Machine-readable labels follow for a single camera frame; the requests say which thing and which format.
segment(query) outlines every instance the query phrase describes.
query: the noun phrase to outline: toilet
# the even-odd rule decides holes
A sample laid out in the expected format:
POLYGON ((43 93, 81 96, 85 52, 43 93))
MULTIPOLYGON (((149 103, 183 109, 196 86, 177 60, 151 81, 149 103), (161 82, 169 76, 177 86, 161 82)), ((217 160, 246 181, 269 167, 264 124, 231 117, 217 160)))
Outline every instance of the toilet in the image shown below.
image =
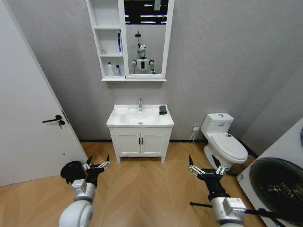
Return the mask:
POLYGON ((228 113, 209 113, 201 126, 201 132, 208 140, 204 147, 208 161, 215 169, 220 165, 226 167, 225 172, 233 164, 243 163, 248 158, 243 145, 227 132, 232 121, 233 117, 228 113))

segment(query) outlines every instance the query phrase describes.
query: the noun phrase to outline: washing machine door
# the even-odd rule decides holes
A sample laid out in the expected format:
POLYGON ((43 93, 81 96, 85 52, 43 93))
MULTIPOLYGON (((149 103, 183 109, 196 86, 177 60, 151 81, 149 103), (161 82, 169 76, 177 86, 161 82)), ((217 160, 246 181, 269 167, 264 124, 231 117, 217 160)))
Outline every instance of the washing machine door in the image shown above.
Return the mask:
MULTIPOLYGON (((260 158, 250 167, 250 183, 273 212, 302 215, 303 169, 279 158, 260 158)), ((303 222, 290 222, 303 227, 303 222)))

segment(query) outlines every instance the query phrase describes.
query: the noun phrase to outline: bottle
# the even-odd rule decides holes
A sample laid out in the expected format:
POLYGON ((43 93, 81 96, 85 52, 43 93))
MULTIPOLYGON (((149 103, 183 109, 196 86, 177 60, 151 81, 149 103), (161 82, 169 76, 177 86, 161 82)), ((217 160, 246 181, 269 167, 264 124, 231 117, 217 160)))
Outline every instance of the bottle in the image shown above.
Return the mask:
POLYGON ((110 64, 110 62, 108 62, 108 73, 109 73, 109 76, 110 77, 113 77, 114 76, 114 73, 113 73, 113 68, 112 68, 112 65, 110 64))
POLYGON ((119 65, 116 65, 116 75, 117 75, 118 77, 121 76, 121 69, 120 69, 120 66, 119 66, 119 65))

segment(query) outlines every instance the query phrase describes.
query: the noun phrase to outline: power cord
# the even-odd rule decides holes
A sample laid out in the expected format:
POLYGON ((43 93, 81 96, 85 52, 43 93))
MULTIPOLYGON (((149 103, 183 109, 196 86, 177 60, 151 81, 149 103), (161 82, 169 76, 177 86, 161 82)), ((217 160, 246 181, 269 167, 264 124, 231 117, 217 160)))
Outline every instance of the power cord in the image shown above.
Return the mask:
POLYGON ((200 164, 201 164, 201 168, 203 168, 203 164, 202 164, 202 162, 200 161, 200 159, 198 158, 198 155, 197 155, 197 153, 196 153, 196 151, 195 151, 195 146, 194 146, 195 138, 196 138, 196 131, 194 132, 194 137, 193 137, 193 150, 194 150, 194 153, 195 153, 197 159, 199 160, 199 162, 200 162, 200 164))

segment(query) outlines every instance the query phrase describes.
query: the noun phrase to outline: faucet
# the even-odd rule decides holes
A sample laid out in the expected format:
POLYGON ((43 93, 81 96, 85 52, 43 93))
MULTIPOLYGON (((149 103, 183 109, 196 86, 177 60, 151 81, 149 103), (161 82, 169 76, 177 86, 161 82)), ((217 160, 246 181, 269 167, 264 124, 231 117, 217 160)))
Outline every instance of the faucet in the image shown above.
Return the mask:
POLYGON ((142 111, 142 99, 139 98, 139 111, 142 111))

